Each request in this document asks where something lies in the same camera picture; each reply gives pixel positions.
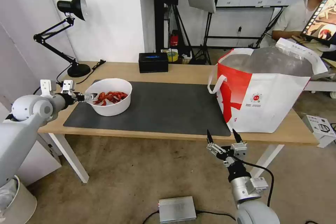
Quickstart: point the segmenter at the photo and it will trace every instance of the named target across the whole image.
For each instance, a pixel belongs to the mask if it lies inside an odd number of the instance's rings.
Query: bag handle
[[[221,75],[221,76],[218,78],[215,87],[213,88],[213,90],[211,90],[211,88],[210,88],[210,84],[211,84],[211,82],[212,82],[212,78],[213,78],[213,75],[214,75],[214,73],[215,73],[215,68],[216,68],[216,67],[217,67],[217,64],[212,68],[212,71],[211,71],[211,74],[210,74],[210,76],[209,76],[209,80],[208,80],[208,91],[209,91],[210,94],[215,94],[215,93],[217,93],[217,91],[221,88],[222,83],[223,83],[224,81],[227,81],[227,77],[226,77],[225,75]]]

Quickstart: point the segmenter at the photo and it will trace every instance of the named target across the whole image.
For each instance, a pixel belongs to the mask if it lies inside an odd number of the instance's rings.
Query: shopping bag
[[[259,55],[250,48],[232,49],[218,60],[209,76],[208,91],[216,94],[231,131],[234,128],[237,132],[274,132],[311,76],[327,71],[315,52],[288,40],[280,39],[275,48],[267,51],[272,54]],[[216,68],[217,82],[211,90]]]

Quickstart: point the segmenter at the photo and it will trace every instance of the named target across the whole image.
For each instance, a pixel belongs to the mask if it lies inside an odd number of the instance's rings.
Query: black desk lamp
[[[72,1],[58,1],[57,2],[57,8],[67,16],[66,19],[64,19],[62,22],[50,27],[49,29],[34,35],[34,40],[37,43],[40,43],[44,47],[48,48],[50,51],[56,53],[66,61],[71,63],[71,67],[68,69],[68,75],[70,77],[82,77],[90,73],[91,69],[88,65],[85,64],[78,64],[76,62],[76,59],[66,55],[60,51],[58,51],[56,48],[49,45],[46,40],[55,36],[56,34],[68,29],[69,27],[73,26],[75,18],[71,16],[71,13],[73,13],[78,18],[85,21],[85,17],[87,15],[86,12],[86,2],[85,0],[72,0]],[[66,27],[63,27],[62,29],[58,31],[52,31],[50,30],[56,28],[57,26],[67,22],[68,25]]]

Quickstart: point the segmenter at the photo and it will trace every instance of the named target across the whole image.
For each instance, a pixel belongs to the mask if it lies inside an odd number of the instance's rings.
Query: tissue box
[[[305,115],[302,120],[320,142],[317,147],[324,148],[336,139],[336,134],[327,119]]]
[[[140,73],[168,72],[168,56],[164,52],[139,54]]]

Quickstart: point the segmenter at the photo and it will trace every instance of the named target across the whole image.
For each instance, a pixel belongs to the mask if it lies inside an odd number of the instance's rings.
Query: white shirt
[[[273,30],[285,32],[302,31],[314,13],[314,10],[309,11],[307,9],[307,1],[301,0],[288,6],[280,15]]]

